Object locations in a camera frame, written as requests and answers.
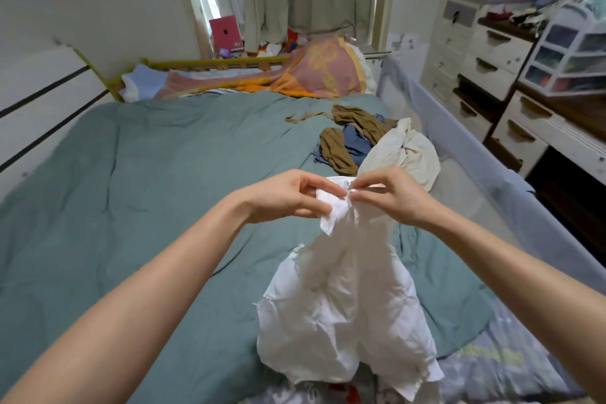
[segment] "person's left hand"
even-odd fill
[[[247,208],[247,222],[269,222],[287,216],[329,216],[332,207],[316,198],[316,189],[339,198],[347,192],[317,174],[292,169],[234,192]]]

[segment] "hand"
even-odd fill
[[[329,216],[332,206],[316,198],[316,189],[343,198],[347,192],[316,174],[292,169],[233,193],[247,209],[247,222],[269,222],[287,216]]]
[[[430,224],[435,213],[444,208],[400,167],[365,172],[352,182],[350,189],[363,189],[375,184],[385,187],[351,192],[351,201],[369,203],[401,224],[421,228]]]

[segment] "person's right hand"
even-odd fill
[[[435,214],[444,208],[403,168],[385,168],[359,175],[350,189],[365,189],[350,193],[352,201],[369,203],[381,209],[401,224],[424,228]]]

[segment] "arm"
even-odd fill
[[[293,170],[231,193],[151,262],[81,316],[2,401],[119,403],[139,386],[245,223],[317,217],[343,197],[328,179]]]
[[[440,238],[507,305],[596,402],[606,402],[606,297],[438,203],[401,168],[360,175],[352,201]]]

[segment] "pile of clothes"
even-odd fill
[[[374,116],[366,110],[338,104],[333,106],[332,115],[326,112],[311,113],[295,120],[293,114],[286,118],[286,122],[299,123],[316,116],[327,117],[343,126],[343,129],[324,129],[313,153],[316,163],[328,164],[341,176],[357,176],[370,149],[398,124],[398,120],[380,114]]]

